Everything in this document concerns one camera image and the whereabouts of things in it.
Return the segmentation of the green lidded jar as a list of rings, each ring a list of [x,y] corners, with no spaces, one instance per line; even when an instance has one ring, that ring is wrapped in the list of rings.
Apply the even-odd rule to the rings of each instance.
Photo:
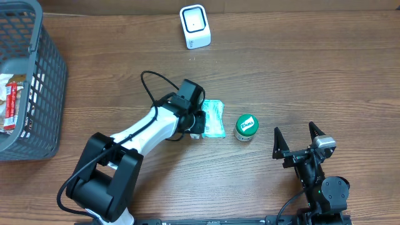
[[[253,139],[259,128],[257,118],[252,114],[243,114],[237,121],[234,128],[236,139],[247,142]]]

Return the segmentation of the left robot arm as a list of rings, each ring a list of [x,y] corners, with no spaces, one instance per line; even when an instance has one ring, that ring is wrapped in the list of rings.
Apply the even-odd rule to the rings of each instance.
[[[91,224],[134,224],[128,206],[144,156],[176,133],[202,134],[204,99],[205,90],[185,79],[177,92],[154,100],[148,114],[128,129],[112,136],[93,134],[60,191]]]

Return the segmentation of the small orange box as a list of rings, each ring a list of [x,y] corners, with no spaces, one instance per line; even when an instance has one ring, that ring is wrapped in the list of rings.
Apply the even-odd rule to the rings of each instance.
[[[200,134],[190,134],[191,139],[200,139],[201,135]]]

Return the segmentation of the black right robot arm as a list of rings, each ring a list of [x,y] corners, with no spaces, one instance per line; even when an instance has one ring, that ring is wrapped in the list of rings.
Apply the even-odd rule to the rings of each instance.
[[[273,159],[282,159],[284,168],[293,168],[301,182],[302,191],[288,200],[276,216],[267,219],[274,224],[351,224],[351,217],[343,215],[348,208],[350,184],[341,176],[326,177],[321,164],[336,149],[332,136],[309,123],[312,143],[305,149],[291,151],[278,127],[274,128]],[[305,195],[307,207],[295,215],[284,215],[285,209],[300,196]]]

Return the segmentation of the teal snack pouch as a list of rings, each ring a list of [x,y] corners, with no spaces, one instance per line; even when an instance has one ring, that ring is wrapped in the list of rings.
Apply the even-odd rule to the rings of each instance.
[[[206,113],[204,138],[225,138],[223,126],[224,103],[220,100],[206,99],[202,104],[202,110]]]

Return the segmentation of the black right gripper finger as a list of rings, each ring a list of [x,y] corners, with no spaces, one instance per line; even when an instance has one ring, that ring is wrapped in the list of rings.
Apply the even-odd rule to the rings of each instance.
[[[289,152],[289,147],[278,127],[274,128],[274,147],[272,152],[273,159],[282,159]]]
[[[313,141],[315,139],[315,137],[318,136],[324,136],[325,133],[322,132],[316,125],[314,122],[310,121],[309,122],[309,132],[311,135],[311,140]]]

